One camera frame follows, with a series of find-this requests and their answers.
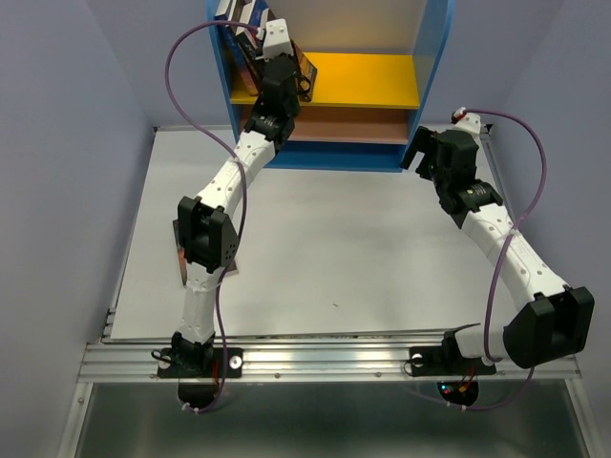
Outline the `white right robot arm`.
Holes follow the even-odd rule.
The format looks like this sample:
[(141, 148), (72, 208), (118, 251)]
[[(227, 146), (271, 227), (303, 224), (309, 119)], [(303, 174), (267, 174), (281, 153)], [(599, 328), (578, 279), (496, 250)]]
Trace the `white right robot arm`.
[(451, 372), (473, 360), (491, 365), (508, 359), (530, 369), (580, 353), (594, 297), (554, 273), (515, 228), (495, 187), (477, 178), (477, 152), (468, 131), (420, 127), (402, 161), (408, 168), (417, 154), (423, 156), (417, 174), (432, 182), (443, 211), (494, 266), (494, 282), (507, 287), (516, 306), (506, 324), (494, 325), (487, 315), (482, 324), (446, 332), (439, 361)]

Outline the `Jane Eyre blue book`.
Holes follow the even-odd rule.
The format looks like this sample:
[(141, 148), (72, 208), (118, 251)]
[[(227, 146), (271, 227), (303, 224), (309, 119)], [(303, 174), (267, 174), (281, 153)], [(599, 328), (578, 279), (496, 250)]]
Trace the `Jane Eyre blue book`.
[[(214, 15), (214, 19), (215, 20), (220, 20), (220, 21), (231, 21), (228, 20), (228, 13), (229, 13), (229, 9), (230, 9), (230, 2), (231, 1), (220, 1), (217, 9), (215, 11), (215, 15)], [(231, 64), (231, 68), (234, 72), (234, 75), (239, 75), (238, 70), (236, 68), (236, 65), (234, 63), (232, 54), (228, 48), (228, 39), (227, 39), (227, 32), (225, 31), (225, 27), (226, 26), (236, 26), (236, 25), (220, 25), (220, 35), (221, 35), (221, 40), (222, 43), (225, 47), (225, 55), (228, 57), (229, 62)]]

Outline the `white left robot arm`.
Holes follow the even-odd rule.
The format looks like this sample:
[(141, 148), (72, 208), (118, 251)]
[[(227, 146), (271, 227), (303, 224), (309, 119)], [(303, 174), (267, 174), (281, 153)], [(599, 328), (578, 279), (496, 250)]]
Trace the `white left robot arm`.
[(187, 281), (180, 324), (164, 360), (190, 375), (203, 375), (212, 366), (216, 293), (241, 241), (232, 217), (246, 205), (247, 187), (287, 142), (299, 113), (298, 64), (283, 53), (263, 65), (259, 97), (230, 159), (195, 197), (178, 204)]

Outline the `Animal Farm book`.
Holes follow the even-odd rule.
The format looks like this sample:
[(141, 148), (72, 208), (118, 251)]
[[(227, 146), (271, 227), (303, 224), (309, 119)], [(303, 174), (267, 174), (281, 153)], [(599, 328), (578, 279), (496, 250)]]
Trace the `Animal Farm book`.
[(278, 18), (265, 0), (253, 0), (250, 6), (252, 11), (249, 16), (249, 24), (252, 26), (263, 28), (267, 22)]

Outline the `Three Days to See book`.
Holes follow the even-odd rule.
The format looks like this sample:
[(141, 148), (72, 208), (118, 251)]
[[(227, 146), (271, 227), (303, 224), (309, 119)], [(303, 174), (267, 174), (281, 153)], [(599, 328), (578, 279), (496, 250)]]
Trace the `Three Days to See book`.
[[(231, 1), (227, 19), (234, 22), (242, 22), (242, 9), (245, 5), (246, 2), (244, 0)], [(237, 40), (238, 27), (226, 26), (225, 31), (227, 32), (228, 48), (238, 73), (242, 78), (245, 90), (249, 95), (256, 96), (259, 93), (258, 78)]]

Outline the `Kate DiCamillo dark book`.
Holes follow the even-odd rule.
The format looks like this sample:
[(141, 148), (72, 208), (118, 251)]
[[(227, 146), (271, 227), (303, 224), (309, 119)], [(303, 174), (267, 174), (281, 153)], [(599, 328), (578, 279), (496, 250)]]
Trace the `Kate DiCamillo dark book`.
[(298, 65), (298, 95), (304, 102), (309, 103), (313, 98), (318, 70), (294, 40), (291, 41), (291, 45)]

